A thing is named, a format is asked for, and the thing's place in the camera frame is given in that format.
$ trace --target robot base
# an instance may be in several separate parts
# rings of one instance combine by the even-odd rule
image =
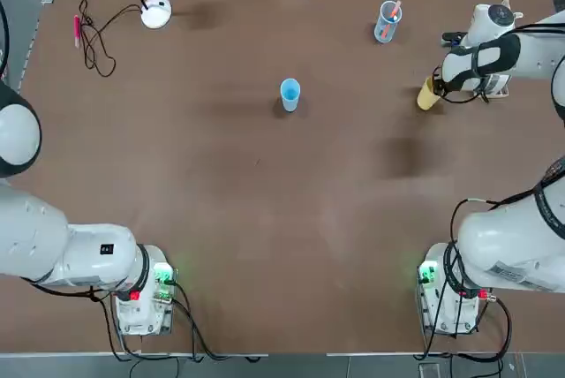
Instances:
[[[462,298],[461,315],[457,327],[460,296],[451,289],[449,284],[445,287],[440,305],[441,289],[445,283],[443,254],[447,246],[445,243],[433,245],[427,252],[424,262],[418,267],[416,301],[424,336],[427,331],[432,330],[438,308],[440,312],[435,328],[436,334],[470,334],[475,329],[478,314],[477,297]]]
[[[167,263],[161,249],[145,246],[149,254],[149,275],[139,296],[128,301],[116,297],[117,322],[122,334],[147,336],[169,334],[172,328],[171,300],[175,287],[163,285],[164,280],[176,279],[176,272]]]

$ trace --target pen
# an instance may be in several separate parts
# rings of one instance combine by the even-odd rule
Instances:
[[[74,15],[74,46],[76,48],[80,47],[80,21],[79,16]]]

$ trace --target table surface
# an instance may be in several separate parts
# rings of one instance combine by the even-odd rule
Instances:
[[[420,352],[415,271],[448,239],[455,204],[531,187],[562,154],[547,81],[513,79],[502,102],[416,107],[441,33],[500,0],[402,0],[385,46],[382,0],[171,0],[162,30],[135,13],[107,29],[107,79],[73,46],[79,1],[41,15],[22,94],[44,143],[12,183],[71,223],[120,223],[161,247],[217,352]],[[91,15],[101,24],[132,1],[90,0]],[[510,1],[522,23],[553,10]],[[288,77],[302,87],[291,115],[278,102]],[[0,285],[0,351],[109,351],[97,305]],[[565,351],[565,297],[500,294],[512,350]],[[489,310],[477,335],[435,347],[497,351],[504,321]],[[143,350],[189,340],[179,317]]]

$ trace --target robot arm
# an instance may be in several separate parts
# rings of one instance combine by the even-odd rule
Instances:
[[[41,126],[22,97],[0,82],[0,178],[27,170],[41,149]],[[138,245],[114,224],[69,224],[63,212],[0,182],[0,274],[43,286],[113,292],[118,325],[131,335],[170,329],[174,272],[162,251]]]
[[[554,107],[565,122],[565,12],[537,24],[504,29],[490,40],[477,38],[488,32],[471,34],[477,28],[485,29],[474,18],[463,46],[445,57],[441,75],[433,79],[435,94],[489,94],[488,80],[494,75],[550,79]],[[423,325],[435,324],[439,333],[471,332],[481,288],[565,292],[564,223],[563,160],[533,190],[497,209],[467,215],[456,246],[432,246],[418,268]]]
[[[561,31],[561,34],[548,33]],[[511,29],[474,47],[455,47],[445,57],[434,80],[437,95],[485,89],[493,75],[551,79],[557,113],[565,121],[565,11],[537,24]]]

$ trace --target black band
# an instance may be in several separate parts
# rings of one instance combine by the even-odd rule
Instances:
[[[6,162],[2,157],[0,157],[0,178],[9,178],[27,170],[32,164],[34,164],[35,159],[37,159],[37,156],[39,155],[39,152],[41,150],[41,123],[39,121],[39,118],[37,117],[37,114],[35,113],[34,108],[23,97],[16,94],[13,89],[5,85],[3,82],[0,82],[0,110],[13,104],[25,107],[26,109],[31,111],[32,115],[34,115],[35,120],[37,121],[37,125],[39,126],[39,145],[37,147],[37,151],[34,154],[34,157],[23,164],[10,164]]]
[[[463,283],[465,275],[463,269],[463,260],[461,259],[461,257],[459,257],[458,261],[459,271],[461,272],[461,283],[457,280],[456,274],[453,273],[453,269],[451,268],[451,263],[453,262],[451,260],[451,252],[454,250],[454,247],[454,244],[449,242],[448,246],[443,252],[443,270],[445,272],[445,279],[451,287],[451,290],[461,295],[464,299],[473,299],[477,297],[478,289],[465,287]]]
[[[142,291],[145,287],[145,284],[147,283],[147,278],[149,277],[149,254],[147,253],[147,249],[142,244],[138,244],[138,248],[141,252],[141,257],[143,258],[141,273],[139,274],[138,281],[129,290],[116,292],[116,296],[122,301],[128,301],[130,299],[130,292]]]
[[[557,216],[555,216],[552,209],[549,207],[547,202],[546,194],[544,192],[544,183],[555,176],[556,174],[562,174],[565,171],[565,157],[562,157],[557,162],[555,162],[546,172],[546,175],[533,189],[533,195],[536,200],[536,205],[538,206],[538,212],[543,218],[547,226],[551,228],[559,237],[565,239],[565,225]]]
[[[501,54],[499,58],[492,63],[478,66],[478,53],[485,49],[497,48]],[[516,65],[520,56],[520,38],[515,34],[506,34],[500,38],[489,42],[483,42],[477,47],[454,47],[449,51],[450,55],[468,56],[471,54],[471,68],[460,72],[449,82],[445,82],[445,89],[448,93],[452,91],[461,91],[463,84],[467,79],[483,78],[494,73],[505,72]]]

